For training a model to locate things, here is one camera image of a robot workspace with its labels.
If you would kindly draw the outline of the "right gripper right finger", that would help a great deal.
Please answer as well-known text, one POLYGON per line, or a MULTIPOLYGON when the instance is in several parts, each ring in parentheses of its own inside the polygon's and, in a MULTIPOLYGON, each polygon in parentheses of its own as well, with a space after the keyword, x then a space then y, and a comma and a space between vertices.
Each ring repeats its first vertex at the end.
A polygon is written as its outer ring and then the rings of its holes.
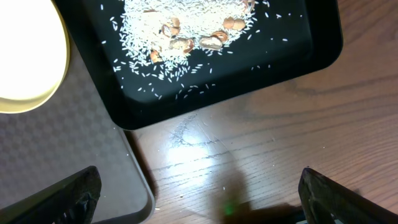
POLYGON ((397 214, 311 168, 302 171, 298 192, 308 223, 397 223, 397 214))

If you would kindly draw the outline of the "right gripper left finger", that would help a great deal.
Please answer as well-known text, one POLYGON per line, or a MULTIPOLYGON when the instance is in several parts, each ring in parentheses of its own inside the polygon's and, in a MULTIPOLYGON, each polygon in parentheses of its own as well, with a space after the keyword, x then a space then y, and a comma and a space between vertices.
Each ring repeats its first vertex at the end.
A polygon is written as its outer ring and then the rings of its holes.
POLYGON ((1 223, 91 223, 101 177, 89 166, 46 189, 1 209, 1 223))

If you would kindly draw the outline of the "yellow plate bowl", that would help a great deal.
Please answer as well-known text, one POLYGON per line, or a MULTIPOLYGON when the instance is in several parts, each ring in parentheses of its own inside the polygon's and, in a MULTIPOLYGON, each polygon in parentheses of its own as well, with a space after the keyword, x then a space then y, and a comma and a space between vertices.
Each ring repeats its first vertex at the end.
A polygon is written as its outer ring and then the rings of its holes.
POLYGON ((1 1, 2 113, 42 106, 63 82, 69 62, 70 39, 54 1, 1 1))

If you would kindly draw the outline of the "pile of rice grains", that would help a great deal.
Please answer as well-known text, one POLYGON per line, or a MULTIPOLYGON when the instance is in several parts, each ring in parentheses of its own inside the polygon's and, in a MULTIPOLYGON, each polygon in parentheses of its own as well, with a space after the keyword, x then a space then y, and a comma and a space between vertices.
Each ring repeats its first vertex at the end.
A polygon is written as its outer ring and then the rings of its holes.
POLYGON ((92 1, 121 91, 152 103, 264 85, 312 48, 303 1, 92 1))

